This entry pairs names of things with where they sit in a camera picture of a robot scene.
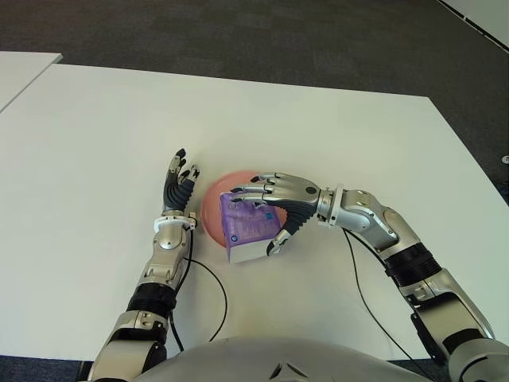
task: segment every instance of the purple box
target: purple box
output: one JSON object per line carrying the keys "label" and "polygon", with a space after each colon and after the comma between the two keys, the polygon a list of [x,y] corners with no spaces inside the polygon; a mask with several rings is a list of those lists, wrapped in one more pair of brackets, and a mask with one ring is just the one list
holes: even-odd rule
{"label": "purple box", "polygon": [[220,196],[221,223],[230,263],[266,255],[266,245],[281,229],[275,207],[243,201],[233,203],[234,196],[238,195],[222,193]]}

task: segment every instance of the robot forearm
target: robot forearm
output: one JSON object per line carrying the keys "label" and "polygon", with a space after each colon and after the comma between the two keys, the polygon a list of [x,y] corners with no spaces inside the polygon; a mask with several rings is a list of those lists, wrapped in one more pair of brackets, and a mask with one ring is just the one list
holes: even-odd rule
{"label": "robot forearm", "polygon": [[87,380],[132,381],[166,359],[169,316],[177,304],[181,284],[182,259],[190,250],[191,231],[196,214],[184,215],[194,182],[199,175],[191,171],[179,176],[185,164],[179,151],[169,166],[163,196],[163,213],[154,222],[153,254],[110,336],[95,359]]}

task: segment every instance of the robotic hand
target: robotic hand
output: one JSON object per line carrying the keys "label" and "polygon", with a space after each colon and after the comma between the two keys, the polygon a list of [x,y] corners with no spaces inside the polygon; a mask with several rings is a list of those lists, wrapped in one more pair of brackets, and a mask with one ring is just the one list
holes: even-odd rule
{"label": "robotic hand", "polygon": [[192,166],[180,174],[184,156],[184,149],[179,150],[169,164],[162,214],[153,225],[153,255],[87,380],[131,381],[166,359],[164,344],[181,286],[182,259],[190,252],[196,227],[196,214],[186,216],[184,211],[200,171]]}
{"label": "robotic hand", "polygon": [[239,193],[233,201],[287,211],[287,221],[267,255],[279,252],[315,213],[319,224],[360,234],[410,305],[410,318],[429,355],[438,364],[449,363],[452,381],[509,380],[509,347],[494,340],[486,318],[397,212],[366,191],[342,185],[321,189],[284,173],[263,173],[251,182],[231,190]]}
{"label": "robotic hand", "polygon": [[285,173],[262,173],[251,179],[251,182],[253,183],[238,185],[232,189],[233,193],[242,193],[231,201],[273,205],[285,209],[287,213],[281,231],[267,247],[267,255],[273,255],[315,214],[321,190],[307,179]]}

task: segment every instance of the black cable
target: black cable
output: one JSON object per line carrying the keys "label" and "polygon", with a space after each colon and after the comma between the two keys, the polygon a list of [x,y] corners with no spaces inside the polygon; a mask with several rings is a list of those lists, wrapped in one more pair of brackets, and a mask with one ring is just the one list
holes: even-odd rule
{"label": "black cable", "polygon": [[382,267],[387,269],[387,265],[379,258],[379,256],[371,249],[370,246],[368,246],[366,243],[364,243],[364,240],[360,239],[357,235],[355,235],[352,231],[347,230],[346,228],[343,228],[343,232],[347,232],[351,237],[353,237],[355,240],[357,240],[359,243],[361,243],[374,257],[379,261],[380,264],[382,264]]}
{"label": "black cable", "polygon": [[375,253],[364,243],[362,242],[361,239],[359,239],[358,237],[356,237],[355,235],[353,235],[351,232],[349,232],[347,229],[343,228],[343,233],[344,233],[344,237],[347,238],[347,242],[348,242],[348,246],[350,247],[350,254],[352,255],[352,262],[353,262],[353,271],[354,273],[356,274],[356,284],[357,284],[357,290],[359,291],[359,295],[360,295],[360,298],[363,300],[363,304],[364,306],[366,307],[367,309],[367,312],[370,314],[371,318],[373,318],[373,320],[376,322],[376,325],[379,326],[379,328],[386,334],[386,336],[388,336],[390,338],[390,340],[396,345],[398,346],[398,349],[400,349],[407,357],[409,360],[411,360],[415,366],[421,370],[421,372],[427,376],[428,378],[430,378],[431,380],[433,380],[433,378],[421,367],[421,365],[419,365],[414,358],[412,358],[410,356],[409,353],[407,353],[400,345],[398,342],[396,342],[396,340],[385,330],[385,328],[382,326],[382,324],[380,324],[379,320],[376,319],[375,315],[373,314],[373,312],[371,312],[371,309],[370,307],[367,305],[367,302],[366,300],[364,299],[364,296],[363,296],[363,292],[361,291],[360,289],[360,284],[359,284],[359,275],[357,273],[357,264],[356,264],[356,257],[354,256],[353,254],[353,248],[352,248],[352,243],[350,242],[350,239],[348,238],[348,235],[347,235],[347,232],[350,233],[350,235],[354,236],[359,242],[363,243],[364,247],[368,248],[370,250],[371,253],[373,253],[375,255]]}
{"label": "black cable", "polygon": [[[189,243],[189,258],[192,259],[192,246],[194,244],[194,234],[193,234],[193,231],[191,231],[191,238],[190,238],[189,242],[190,242]],[[185,278],[188,277],[188,273],[189,273],[189,268],[190,267],[191,267],[191,263],[188,261],[188,265],[185,268],[184,275],[182,276],[181,281],[177,284],[177,288],[175,289],[175,295],[178,294],[178,291],[181,289],[182,284],[185,281]]]}
{"label": "black cable", "polygon": [[[184,275],[182,276],[181,281],[177,284],[177,288],[176,288],[175,292],[177,294],[178,291],[181,289],[182,284],[184,283],[184,281],[185,281],[185,279],[186,279],[186,277],[187,277],[187,275],[189,273],[189,268],[191,267],[191,263],[195,263],[195,264],[198,264],[198,265],[202,266],[203,268],[205,268],[205,270],[207,270],[214,277],[214,279],[216,279],[217,283],[221,287],[221,291],[223,292],[223,296],[224,296],[224,313],[223,313],[223,319],[221,320],[219,328],[217,328],[216,332],[212,335],[210,340],[208,340],[209,342],[212,342],[214,340],[214,338],[216,338],[217,334],[221,331],[221,329],[224,326],[224,322],[226,321],[226,316],[227,316],[227,313],[228,313],[228,298],[227,298],[224,286],[221,283],[220,279],[216,276],[216,274],[209,267],[207,267],[205,264],[201,263],[200,261],[194,260],[192,258],[192,246],[193,246],[193,242],[194,242],[194,236],[193,236],[193,233],[191,231],[191,240],[190,240],[190,244],[189,244],[189,246],[190,246],[189,247],[189,257],[188,258],[184,257],[184,259],[187,260],[188,264],[187,264],[187,267],[185,268],[185,272],[184,272]],[[173,312],[170,312],[170,315],[169,315],[169,326],[170,326],[170,328],[172,330],[173,336],[175,337],[175,341],[177,342],[178,349],[181,352],[183,352],[184,351],[184,346],[182,345],[182,341],[181,341],[181,339],[180,339],[180,337],[178,335],[178,332],[177,332],[177,327],[175,326],[175,322],[173,321]]]}
{"label": "black cable", "polygon": [[186,260],[188,260],[190,263],[195,263],[195,264],[198,264],[198,265],[202,266],[203,268],[205,268],[214,277],[214,279],[216,279],[217,283],[220,285],[221,290],[223,292],[223,296],[224,296],[223,319],[221,320],[220,327],[217,328],[216,332],[212,335],[212,337],[210,337],[210,340],[208,340],[209,342],[212,342],[214,340],[214,338],[216,338],[217,334],[221,331],[221,329],[223,328],[224,322],[226,321],[226,316],[228,313],[228,298],[226,296],[226,291],[224,289],[223,284],[219,280],[219,278],[216,276],[216,274],[214,272],[211,271],[211,269],[209,267],[207,267],[205,264],[199,262],[198,260],[193,260],[193,259],[186,259]]}
{"label": "black cable", "polygon": [[[193,244],[194,244],[194,235],[193,235],[193,233],[191,231],[191,237],[190,237],[190,240],[189,240],[189,258],[190,259],[192,259],[192,245]],[[188,273],[189,273],[189,268],[190,267],[191,267],[191,262],[188,261],[188,265],[185,268],[184,275],[182,276],[181,281],[177,284],[177,288],[175,288],[175,297],[177,296],[178,291],[181,289],[182,284],[184,283],[185,278],[188,277]],[[173,320],[173,311],[172,310],[169,312],[169,327],[171,328],[173,336],[175,337],[175,342],[178,345],[178,349],[181,352],[183,352],[184,351],[184,346],[182,345],[181,338],[178,336],[177,328],[175,327],[175,322]]]}
{"label": "black cable", "polygon": [[169,312],[169,327],[172,328],[173,336],[175,337],[175,341],[177,342],[178,349],[183,352],[184,346],[182,345],[181,338],[178,337],[177,328],[175,327],[175,322],[173,322],[173,311]]}

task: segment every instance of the pink plate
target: pink plate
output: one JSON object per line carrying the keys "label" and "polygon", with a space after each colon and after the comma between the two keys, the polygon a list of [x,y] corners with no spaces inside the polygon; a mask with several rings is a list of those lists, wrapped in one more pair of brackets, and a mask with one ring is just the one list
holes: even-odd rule
{"label": "pink plate", "polygon": [[[200,219],[207,234],[213,238],[217,244],[226,247],[224,242],[223,225],[221,224],[220,195],[228,193],[236,185],[249,183],[251,179],[259,174],[256,171],[237,171],[229,173],[212,184],[205,193],[201,202]],[[277,209],[279,221],[282,225],[286,221],[286,212],[283,209]]]}

